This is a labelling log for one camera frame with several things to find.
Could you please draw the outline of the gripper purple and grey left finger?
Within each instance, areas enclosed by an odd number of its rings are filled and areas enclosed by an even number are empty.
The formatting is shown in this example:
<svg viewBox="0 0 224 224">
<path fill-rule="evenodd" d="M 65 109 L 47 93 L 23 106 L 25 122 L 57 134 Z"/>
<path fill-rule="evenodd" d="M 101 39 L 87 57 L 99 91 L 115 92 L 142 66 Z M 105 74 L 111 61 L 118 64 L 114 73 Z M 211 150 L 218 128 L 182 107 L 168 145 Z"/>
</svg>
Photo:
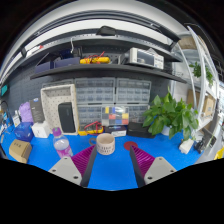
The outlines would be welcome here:
<svg viewBox="0 0 224 224">
<path fill-rule="evenodd" d="M 96 146 L 90 146 L 72 157 L 61 158 L 49 172 L 76 185 L 87 187 L 96 155 Z"/>
</svg>

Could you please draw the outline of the gripper purple and grey right finger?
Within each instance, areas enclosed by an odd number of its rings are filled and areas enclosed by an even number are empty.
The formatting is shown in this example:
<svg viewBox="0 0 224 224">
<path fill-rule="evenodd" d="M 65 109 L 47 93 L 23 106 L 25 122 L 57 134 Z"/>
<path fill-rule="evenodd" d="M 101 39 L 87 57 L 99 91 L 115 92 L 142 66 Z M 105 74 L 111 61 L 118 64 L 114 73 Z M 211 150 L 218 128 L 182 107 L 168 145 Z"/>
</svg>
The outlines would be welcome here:
<svg viewBox="0 0 224 224">
<path fill-rule="evenodd" d="M 165 158 L 153 157 L 136 146 L 130 146 L 130 157 L 138 187 L 153 183 L 176 171 Z"/>
</svg>

